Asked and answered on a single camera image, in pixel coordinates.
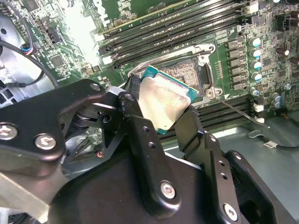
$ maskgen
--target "wire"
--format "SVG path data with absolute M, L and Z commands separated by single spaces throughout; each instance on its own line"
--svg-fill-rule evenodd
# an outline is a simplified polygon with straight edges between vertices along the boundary
M 30 86 L 30 85 L 33 85 L 33 84 L 39 82 L 43 78 L 44 74 L 45 73 L 43 71 L 41 71 L 41 73 L 36 78 L 36 80 L 34 80 L 34 81 L 32 81 L 31 83 L 28 83 L 28 84 L 15 82 L 15 83 L 5 83 L 5 85 L 6 85 L 6 87 L 24 88 L 26 86 Z
M 52 82 L 53 86 L 55 89 L 58 89 L 59 88 L 59 85 L 58 85 L 58 82 L 57 80 L 55 79 L 55 77 L 51 74 L 51 72 L 49 70 L 47 70 L 41 63 L 39 63 L 36 59 L 34 59 L 33 57 L 31 56 L 28 56 L 28 55 L 25 55 L 23 53 L 23 51 L 17 47 L 15 47 L 14 45 L 10 44 L 10 43 L 7 43 L 5 41 L 1 41 L 0 40 L 0 45 L 2 45 L 3 47 L 5 48 L 8 48 L 20 55 L 23 55 L 25 58 L 27 58 L 28 60 L 30 60 L 33 64 L 35 64 L 37 67 L 39 67 L 44 73 L 45 75 L 50 79 L 50 81 Z
M 33 41 L 32 41 L 32 37 L 31 37 L 31 33 L 30 33 L 30 29 L 25 21 L 25 19 L 21 16 L 21 14 L 19 13 L 19 11 L 7 0 L 0 0 L 3 3 L 5 3 L 7 6 L 9 6 L 13 12 L 19 17 L 19 20 L 21 21 L 21 23 L 23 24 L 23 26 L 26 29 L 26 33 L 28 36 L 28 40 L 29 40 L 29 54 L 32 53 L 33 51 Z

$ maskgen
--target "motherboard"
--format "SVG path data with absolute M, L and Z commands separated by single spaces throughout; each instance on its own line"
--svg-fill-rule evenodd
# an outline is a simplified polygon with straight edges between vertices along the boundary
M 148 65 L 199 91 L 204 128 L 299 107 L 297 0 L 13 0 L 30 26 L 33 55 L 60 86 L 89 78 L 122 86 Z M 24 40 L 26 32 L 10 16 Z

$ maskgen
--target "electrolytic capacitor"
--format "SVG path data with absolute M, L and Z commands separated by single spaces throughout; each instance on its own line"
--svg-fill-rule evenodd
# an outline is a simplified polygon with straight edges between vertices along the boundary
M 290 15 L 291 15 L 291 18 L 299 19 L 299 12 L 298 11 L 291 11 Z
M 290 62 L 292 62 L 295 65 L 299 65 L 299 58 L 297 57 L 291 57 Z
M 250 52 L 249 52 L 250 56 L 253 56 L 253 57 L 260 57 L 262 52 L 261 50 L 257 50 L 257 49 L 252 49 Z
M 260 94 L 260 91 L 256 90 L 256 88 L 252 87 L 250 89 L 250 94 L 255 97 L 255 96 L 258 96 Z
M 273 105 L 275 108 L 280 108 L 280 106 L 281 106 L 281 102 L 272 101 L 272 105 Z
M 256 70 L 260 70 L 262 68 L 262 63 L 257 60 L 254 60 L 250 63 L 250 66 Z
M 292 27 L 299 27 L 299 20 L 290 20 L 290 24 Z
M 277 48 L 276 49 L 276 52 L 280 55 L 283 55 L 283 56 L 288 56 L 290 51 L 287 50 L 287 49 L 284 49 L 284 48 Z
M 255 48 L 257 48 L 258 46 L 260 46 L 262 43 L 261 39 L 260 38 L 256 38 L 256 37 L 252 37 L 250 40 L 249 40 L 249 44 L 251 46 L 254 46 Z
M 262 79 L 262 75 L 258 72 L 254 72 L 252 75 L 251 75 L 251 78 L 256 80 L 256 81 L 260 81 Z
M 282 101 L 282 97 L 277 93 L 273 93 L 272 95 L 272 99 L 275 101 L 275 102 L 281 102 Z

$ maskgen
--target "silver screw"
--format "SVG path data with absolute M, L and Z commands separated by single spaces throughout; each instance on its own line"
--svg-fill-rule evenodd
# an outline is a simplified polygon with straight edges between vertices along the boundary
M 216 141 L 216 138 L 215 138 L 213 135 L 210 135 L 210 139 L 211 139 L 212 141 Z
M 233 221 L 238 220 L 238 215 L 237 215 L 236 211 L 234 210 L 234 208 L 232 206 L 230 206 L 230 204 L 224 204 L 223 208 L 224 208 L 225 213 L 231 220 L 233 220 Z
M 0 140 L 11 140 L 18 135 L 18 130 L 11 125 L 0 125 Z
M 91 83 L 90 87 L 93 88 L 96 91 L 100 91 L 101 90 L 101 87 L 98 84 L 96 84 L 96 83 Z
M 238 153 L 234 153 L 238 160 L 241 160 L 241 156 Z
M 285 90 L 290 90 L 292 88 L 291 84 L 286 84 L 285 85 Z
M 161 183 L 161 191 L 162 191 L 163 195 L 169 199 L 173 199 L 174 196 L 176 195 L 175 189 L 168 182 Z
M 130 94 L 125 94 L 125 97 L 131 101 L 134 101 L 134 97 Z
M 50 150 L 55 147 L 56 140 L 48 134 L 42 134 L 36 138 L 35 144 L 40 149 Z

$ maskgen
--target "label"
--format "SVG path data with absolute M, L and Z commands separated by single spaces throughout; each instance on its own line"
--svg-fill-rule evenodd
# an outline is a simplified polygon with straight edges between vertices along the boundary
M 268 148 L 276 148 L 278 144 L 273 142 L 273 141 L 268 141 L 264 144 L 264 146 L 268 147 Z

